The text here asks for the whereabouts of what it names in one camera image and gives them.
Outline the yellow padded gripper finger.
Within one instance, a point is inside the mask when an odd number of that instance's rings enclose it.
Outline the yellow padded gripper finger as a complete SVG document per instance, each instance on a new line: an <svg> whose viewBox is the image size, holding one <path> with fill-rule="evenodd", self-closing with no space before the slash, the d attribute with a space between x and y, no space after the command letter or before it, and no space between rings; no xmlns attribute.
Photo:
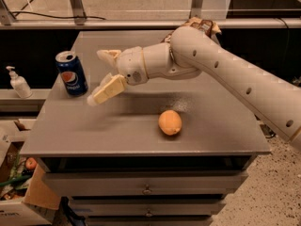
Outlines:
<svg viewBox="0 0 301 226"><path fill-rule="evenodd" d="M97 52L99 60L105 62L113 68L116 67L116 61L120 54L120 50L99 50Z"/></svg>
<svg viewBox="0 0 301 226"><path fill-rule="evenodd" d="M100 105L108 99L115 97L126 89L126 79L121 74L109 73L87 97L87 104L90 106Z"/></svg>

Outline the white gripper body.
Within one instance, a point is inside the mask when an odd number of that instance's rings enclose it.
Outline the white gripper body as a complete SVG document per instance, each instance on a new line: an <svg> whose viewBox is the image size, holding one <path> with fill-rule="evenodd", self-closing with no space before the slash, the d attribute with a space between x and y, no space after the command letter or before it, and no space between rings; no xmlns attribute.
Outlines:
<svg viewBox="0 0 301 226"><path fill-rule="evenodd" d="M124 50L117 58L117 69L131 86L145 84L149 80L141 47Z"/></svg>

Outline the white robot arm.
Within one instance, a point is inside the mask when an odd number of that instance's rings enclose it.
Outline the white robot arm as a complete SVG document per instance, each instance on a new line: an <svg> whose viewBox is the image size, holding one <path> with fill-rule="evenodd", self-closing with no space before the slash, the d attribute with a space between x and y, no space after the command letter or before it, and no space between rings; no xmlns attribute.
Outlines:
<svg viewBox="0 0 301 226"><path fill-rule="evenodd" d="M91 106L153 78L183 80L205 72L282 139L301 147L301 88L223 49L202 30L181 26L168 42L99 50L97 56L118 73L108 74L91 92L87 97Z"/></svg>

